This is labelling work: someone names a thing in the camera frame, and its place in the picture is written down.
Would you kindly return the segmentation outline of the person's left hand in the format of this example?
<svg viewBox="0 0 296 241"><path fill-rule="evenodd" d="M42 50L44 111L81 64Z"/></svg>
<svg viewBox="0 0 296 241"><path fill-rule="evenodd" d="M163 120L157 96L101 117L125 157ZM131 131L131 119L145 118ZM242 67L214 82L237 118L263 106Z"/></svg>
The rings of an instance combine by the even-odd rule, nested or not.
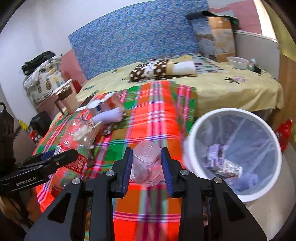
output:
<svg viewBox="0 0 296 241"><path fill-rule="evenodd" d="M20 210L20 207L15 201L9 201L6 197L1 196L1 211L4 216L17 225L22 225L22 217L18 210ZM37 221L42 214L35 187L31 188L31 196L27 202L27 211L29 213L28 218L32 222Z"/></svg>

